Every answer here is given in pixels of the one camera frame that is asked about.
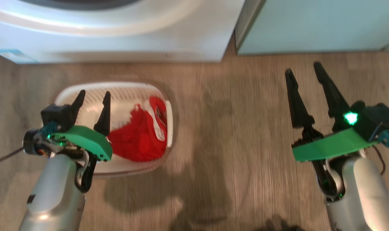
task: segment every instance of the label sticker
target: label sticker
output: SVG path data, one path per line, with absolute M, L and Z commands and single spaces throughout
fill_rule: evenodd
M 0 50 L 0 56 L 17 64 L 39 63 L 19 50 Z

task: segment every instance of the light blue cabinet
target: light blue cabinet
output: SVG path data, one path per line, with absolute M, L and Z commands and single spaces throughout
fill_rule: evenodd
M 237 53 L 381 50 L 389 44 L 389 0 L 246 0 Z

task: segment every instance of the laundry basket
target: laundry basket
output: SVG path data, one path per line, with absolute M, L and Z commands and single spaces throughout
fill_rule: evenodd
M 159 88 L 151 84 L 136 82 L 87 83 L 64 89 L 56 97 L 55 104 L 72 104 L 77 94 L 83 89 L 86 90 L 86 96 L 77 115 L 76 125 L 83 125 L 91 129 L 93 129 L 103 109 L 102 101 L 106 91 L 111 93 L 111 131 L 127 124 L 130 121 L 130 111 L 134 105 L 148 100 L 151 96 L 162 99 L 166 105 L 167 147 L 163 156 L 154 161 L 133 162 L 114 153 L 111 161 L 101 161 L 96 165 L 96 176 L 140 174 L 154 170 L 165 162 L 173 142 L 173 111 L 167 96 Z

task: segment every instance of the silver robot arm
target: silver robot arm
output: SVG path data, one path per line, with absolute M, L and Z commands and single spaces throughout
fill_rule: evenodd
M 86 198 L 77 188 L 77 164 L 67 155 L 49 159 L 27 201 L 20 231 L 77 231 Z
M 389 231 L 389 193 L 375 164 L 360 153 L 330 161 L 340 195 L 325 195 L 333 231 Z

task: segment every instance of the washing machine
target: washing machine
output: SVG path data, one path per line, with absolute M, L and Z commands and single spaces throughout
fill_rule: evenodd
M 0 55 L 19 64 L 218 62 L 244 0 L 0 0 Z

